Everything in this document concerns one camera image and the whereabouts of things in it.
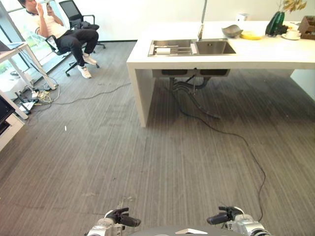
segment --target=white table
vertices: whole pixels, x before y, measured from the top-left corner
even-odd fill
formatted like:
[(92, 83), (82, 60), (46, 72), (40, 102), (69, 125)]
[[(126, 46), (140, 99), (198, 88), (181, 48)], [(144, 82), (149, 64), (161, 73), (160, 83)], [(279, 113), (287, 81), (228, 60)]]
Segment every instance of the white table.
[[(206, 22), (203, 39), (225, 38), (221, 28), (237, 24), (264, 35), (268, 22)], [(229, 39), (232, 56), (148, 57), (152, 40), (196, 39), (200, 23), (157, 24), (137, 41), (127, 66), (142, 127), (147, 124), (155, 78), (152, 69), (315, 69), (315, 41), (264, 36), (261, 40)]]
[(24, 125), (24, 123), (14, 114), (11, 114), (6, 121), (10, 126), (0, 135), (0, 151)]
[[(12, 59), (12, 57), (18, 53), (21, 52), (21, 50), (25, 50), (26, 53), (29, 55), (29, 57), (32, 59), (33, 63), (36, 64), (36, 66), (38, 68), (41, 69), (41, 73), (44, 77), (44, 80), (48, 83), (48, 85), (50, 86), (50, 88), (52, 90), (56, 89), (56, 86), (54, 85), (53, 81), (47, 76), (47, 74), (45, 73), (45, 71), (43, 70), (43, 68), (41, 67), (39, 61), (37, 60), (37, 58), (35, 57), (34, 53), (31, 51), (29, 45), (24, 42), (22, 45), (20, 45), (19, 47), (11, 50), (11, 51), (7, 51), (7, 52), (1, 52), (0, 53), (0, 63), (5, 61), (5, 60), (9, 60), (10, 63), (13, 65), (14, 69), (16, 70), (16, 72), (18, 72), (18, 74), (20, 75), (20, 77), (22, 78), (22, 80), (30, 87), (32, 87), (32, 84), (29, 82), (29, 80), (27, 79), (27, 77), (25, 76), (25, 74), (19, 69), (19, 67), (16, 65), (16, 63), (14, 62), (14, 60)], [(1, 90), (0, 90), (0, 95), (15, 109), (15, 112), (22, 117), (23, 119), (27, 119), (28, 116), (22, 112), (18, 106), (15, 105), (15, 103), (13, 103), (11, 101), (11, 99), (9, 99)]]

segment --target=wooden box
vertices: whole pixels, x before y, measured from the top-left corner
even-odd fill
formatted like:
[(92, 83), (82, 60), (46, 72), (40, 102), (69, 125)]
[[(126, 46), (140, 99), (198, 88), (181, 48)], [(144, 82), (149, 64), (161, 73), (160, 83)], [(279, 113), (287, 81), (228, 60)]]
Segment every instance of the wooden box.
[(301, 38), (315, 40), (315, 16), (305, 16), (298, 29)]

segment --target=power cord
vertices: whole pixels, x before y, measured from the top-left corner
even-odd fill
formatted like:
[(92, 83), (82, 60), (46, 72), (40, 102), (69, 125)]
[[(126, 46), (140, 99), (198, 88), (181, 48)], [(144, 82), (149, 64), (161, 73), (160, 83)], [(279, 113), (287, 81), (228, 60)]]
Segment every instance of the power cord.
[(176, 103), (177, 103), (177, 106), (178, 106), (180, 112), (183, 113), (185, 116), (190, 117), (190, 118), (195, 118), (195, 119), (201, 121), (201, 122), (204, 123), (207, 127), (209, 127), (210, 129), (212, 129), (212, 130), (214, 130), (214, 131), (216, 131), (216, 132), (218, 132), (218, 133), (227, 134), (227, 135), (233, 135), (233, 136), (236, 136), (236, 137), (238, 137), (238, 138), (241, 138), (241, 139), (245, 142), (246, 146), (248, 147), (248, 150), (249, 150), (250, 153), (251, 153), (251, 156), (252, 156), (253, 160), (255, 161), (255, 163), (257, 164), (257, 166), (260, 168), (260, 170), (261, 170), (261, 172), (263, 173), (263, 176), (264, 176), (263, 182), (262, 182), (262, 184), (261, 184), (261, 186), (260, 186), (260, 188), (259, 188), (259, 191), (258, 191), (258, 203), (259, 203), (259, 208), (260, 208), (260, 212), (261, 212), (261, 216), (260, 216), (258, 222), (260, 222), (261, 219), (262, 219), (262, 217), (263, 217), (263, 215), (264, 215), (264, 214), (263, 214), (263, 210), (262, 210), (262, 206), (261, 206), (261, 190), (262, 190), (262, 188), (263, 188), (263, 186), (264, 186), (264, 184), (265, 184), (265, 181), (266, 181), (267, 176), (266, 176), (266, 173), (265, 173), (263, 167), (260, 165), (260, 163), (259, 163), (258, 160), (256, 159), (255, 155), (253, 154), (252, 149), (251, 149), (250, 145), (248, 144), (248, 142), (246, 141), (246, 139), (245, 139), (243, 136), (238, 135), (238, 134), (220, 131), (220, 130), (218, 130), (218, 129), (212, 127), (211, 125), (209, 125), (209, 124), (208, 124), (206, 121), (204, 121), (202, 118), (199, 118), (199, 117), (193, 116), (193, 115), (191, 115), (191, 114), (188, 114), (187, 112), (185, 112), (185, 111), (183, 110), (183, 108), (181, 107), (181, 104), (179, 103), (179, 101), (178, 101), (177, 98), (175, 97), (174, 93), (172, 93), (168, 88), (166, 88), (166, 87), (164, 87), (164, 88), (172, 94), (174, 100), (175, 100)]
[(39, 113), (39, 112), (43, 112), (45, 110), (48, 110), (49, 108), (51, 108), (52, 103), (44, 104), (44, 106), (45, 105), (48, 105), (48, 107), (45, 107), (44, 109), (41, 109), (41, 110), (32, 111), (32, 113)]
[(128, 86), (128, 85), (130, 85), (130, 84), (131, 84), (131, 83), (127, 83), (127, 84), (124, 84), (124, 85), (120, 85), (120, 86), (118, 86), (117, 88), (115, 88), (114, 90), (111, 90), (111, 91), (108, 91), (108, 92), (100, 92), (100, 93), (98, 93), (98, 94), (96, 94), (96, 95), (94, 95), (94, 96), (92, 96), (92, 97), (78, 98), (78, 99), (76, 99), (76, 100), (74, 100), (74, 101), (72, 101), (72, 102), (65, 102), (65, 103), (56, 103), (56, 102), (53, 102), (52, 105), (68, 105), (68, 104), (72, 104), (72, 103), (75, 103), (75, 102), (80, 101), (80, 100), (92, 99), (92, 98), (95, 98), (95, 97), (100, 96), (100, 95), (102, 95), (102, 94), (108, 94), (108, 93), (115, 92), (116, 90), (118, 90), (118, 89), (120, 89), (120, 88), (122, 88), (122, 87), (124, 87), (124, 86)]

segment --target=white sneaker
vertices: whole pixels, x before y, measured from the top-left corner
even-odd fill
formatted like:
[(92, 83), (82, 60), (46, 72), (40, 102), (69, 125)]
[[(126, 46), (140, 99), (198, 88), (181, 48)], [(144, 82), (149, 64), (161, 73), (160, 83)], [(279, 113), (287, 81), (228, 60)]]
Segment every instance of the white sneaker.
[(90, 57), (90, 54), (83, 53), (83, 60), (91, 65), (96, 65), (97, 61)]
[(81, 72), (81, 74), (84, 78), (89, 79), (92, 77), (92, 75), (89, 73), (86, 66), (79, 66), (78, 65), (78, 70)]

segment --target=stainless steel sink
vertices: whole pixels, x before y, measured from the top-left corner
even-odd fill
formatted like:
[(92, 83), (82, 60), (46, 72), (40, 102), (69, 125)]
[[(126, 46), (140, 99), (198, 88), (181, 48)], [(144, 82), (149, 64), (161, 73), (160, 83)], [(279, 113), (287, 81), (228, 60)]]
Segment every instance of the stainless steel sink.
[(149, 57), (178, 56), (210, 56), (233, 55), (235, 51), (227, 39), (178, 39), (153, 40), (150, 45)]
[(179, 39), (179, 40), (154, 40), (151, 43), (149, 55), (157, 55), (158, 53), (169, 49), (170, 54), (168, 56), (190, 56), (192, 55), (191, 39)]
[(197, 50), (201, 55), (235, 54), (226, 40), (207, 40), (196, 42)]

